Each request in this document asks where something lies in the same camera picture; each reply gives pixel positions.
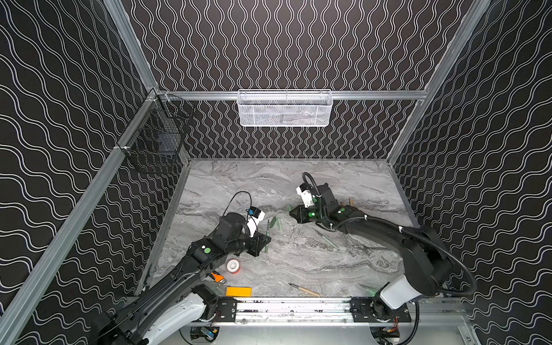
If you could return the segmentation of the dark green pen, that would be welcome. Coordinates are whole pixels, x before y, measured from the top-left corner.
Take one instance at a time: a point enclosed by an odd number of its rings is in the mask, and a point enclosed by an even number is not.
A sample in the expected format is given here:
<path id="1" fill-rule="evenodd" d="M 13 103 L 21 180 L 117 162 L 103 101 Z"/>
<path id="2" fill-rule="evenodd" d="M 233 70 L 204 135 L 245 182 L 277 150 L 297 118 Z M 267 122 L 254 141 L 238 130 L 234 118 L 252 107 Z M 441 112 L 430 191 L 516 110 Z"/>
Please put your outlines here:
<path id="1" fill-rule="evenodd" d="M 268 218 L 267 219 L 267 226 L 266 226 L 266 233 L 265 233 L 266 237 L 270 237 L 270 219 Z M 267 240 L 268 242 L 266 243 L 266 245 L 264 246 L 264 253 L 267 254 L 268 253 L 268 245 L 270 244 L 270 241 L 271 239 Z"/>

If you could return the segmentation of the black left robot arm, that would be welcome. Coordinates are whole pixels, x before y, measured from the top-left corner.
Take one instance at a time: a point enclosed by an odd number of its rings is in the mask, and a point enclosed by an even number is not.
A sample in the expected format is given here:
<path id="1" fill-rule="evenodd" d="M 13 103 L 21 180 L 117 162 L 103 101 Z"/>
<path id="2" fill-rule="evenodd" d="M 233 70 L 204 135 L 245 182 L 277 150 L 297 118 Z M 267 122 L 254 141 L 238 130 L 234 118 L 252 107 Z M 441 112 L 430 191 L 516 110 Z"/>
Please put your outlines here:
<path id="1" fill-rule="evenodd" d="M 192 242 L 181 261 L 148 291 L 93 322 L 89 344 L 159 344 L 192 321 L 211 323 L 218 298 L 202 284 L 231 255 L 260 255 L 271 238 L 258 230 L 264 211 L 229 212 L 214 231 Z"/>

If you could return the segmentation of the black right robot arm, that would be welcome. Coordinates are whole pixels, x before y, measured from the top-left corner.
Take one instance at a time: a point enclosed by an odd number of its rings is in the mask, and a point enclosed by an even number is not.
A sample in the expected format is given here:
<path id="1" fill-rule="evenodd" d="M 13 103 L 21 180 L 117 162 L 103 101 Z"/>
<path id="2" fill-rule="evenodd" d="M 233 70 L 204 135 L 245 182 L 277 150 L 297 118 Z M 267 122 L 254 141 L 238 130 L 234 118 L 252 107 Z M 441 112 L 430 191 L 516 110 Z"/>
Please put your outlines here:
<path id="1" fill-rule="evenodd" d="M 341 205 L 328 184 L 319 185 L 304 172 L 297 193 L 303 203 L 290 211 L 299 224 L 314 223 L 323 230 L 363 237 L 399 255 L 403 274 L 375 293 L 372 315 L 393 319 L 395 311 L 420 298 L 449 294 L 472 297 L 477 291 L 474 274 L 442 242 L 431 227 L 407 227 L 370 216 L 355 206 Z"/>

